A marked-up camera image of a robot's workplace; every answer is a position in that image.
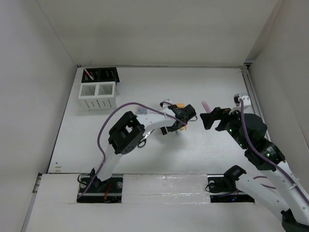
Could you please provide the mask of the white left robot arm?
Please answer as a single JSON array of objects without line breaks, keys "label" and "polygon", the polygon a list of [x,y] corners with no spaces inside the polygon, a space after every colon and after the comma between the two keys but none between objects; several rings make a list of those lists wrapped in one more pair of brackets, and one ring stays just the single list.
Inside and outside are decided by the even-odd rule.
[{"label": "white left robot arm", "polygon": [[[111,118],[121,109],[136,105],[151,111],[148,114],[136,115],[132,111],[125,112],[110,128],[108,146],[103,149],[100,143],[103,130]],[[114,110],[103,123],[97,137],[97,146],[102,153],[102,161],[97,168],[90,172],[89,187],[96,191],[104,191],[107,181],[123,155],[132,152],[145,136],[156,129],[163,129],[163,134],[175,132],[185,127],[187,123],[196,117],[196,111],[192,105],[180,108],[175,104],[168,104],[161,110],[156,110],[137,102],[129,102]]]}]

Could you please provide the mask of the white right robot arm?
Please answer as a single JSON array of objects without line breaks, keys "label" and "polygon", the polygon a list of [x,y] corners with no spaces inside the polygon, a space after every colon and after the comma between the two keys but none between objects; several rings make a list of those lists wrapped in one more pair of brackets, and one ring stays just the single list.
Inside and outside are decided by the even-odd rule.
[{"label": "white right robot arm", "polygon": [[244,150],[247,160],[273,185],[270,190],[238,165],[219,176],[208,178],[206,190],[216,197],[242,191],[270,211],[286,232],[309,230],[309,195],[290,170],[280,149],[265,138],[267,126],[254,114],[230,108],[214,108],[200,114],[204,128],[209,130],[219,121],[216,131],[226,131]]}]

